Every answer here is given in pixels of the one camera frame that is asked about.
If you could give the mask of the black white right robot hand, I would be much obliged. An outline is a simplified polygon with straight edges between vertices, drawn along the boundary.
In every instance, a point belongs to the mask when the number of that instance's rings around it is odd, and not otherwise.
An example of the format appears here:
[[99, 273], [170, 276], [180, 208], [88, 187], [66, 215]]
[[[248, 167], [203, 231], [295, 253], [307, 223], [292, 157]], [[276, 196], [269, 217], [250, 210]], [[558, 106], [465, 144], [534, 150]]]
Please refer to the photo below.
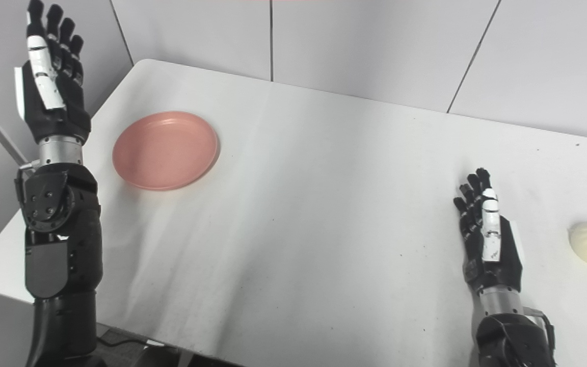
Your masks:
[[484, 168], [467, 176], [453, 203], [459, 212], [459, 230], [466, 260], [463, 274], [476, 293], [490, 286], [521, 290], [522, 262], [512, 224], [499, 212], [499, 200]]

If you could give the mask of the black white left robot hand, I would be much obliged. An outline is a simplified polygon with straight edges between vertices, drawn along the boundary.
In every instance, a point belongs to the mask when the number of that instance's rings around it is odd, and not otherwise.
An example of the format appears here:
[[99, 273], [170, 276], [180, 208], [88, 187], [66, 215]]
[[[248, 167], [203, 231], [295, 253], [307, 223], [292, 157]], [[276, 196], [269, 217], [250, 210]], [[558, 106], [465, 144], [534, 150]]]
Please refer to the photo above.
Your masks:
[[44, 11], [42, 1], [29, 2], [28, 60], [14, 68], [16, 107], [37, 143], [67, 136], [84, 144], [91, 132], [80, 60], [84, 40], [74, 34], [74, 21], [63, 14], [58, 4]]

